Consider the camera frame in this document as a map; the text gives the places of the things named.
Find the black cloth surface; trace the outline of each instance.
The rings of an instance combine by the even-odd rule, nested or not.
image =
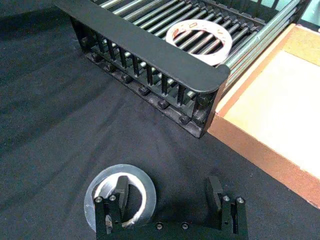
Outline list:
[[[250,239],[320,239],[318,209],[91,63],[61,11],[2,19],[0,34],[0,239],[95,239],[86,189],[120,163],[153,180],[155,220],[208,225],[204,181],[216,175],[246,199]]]

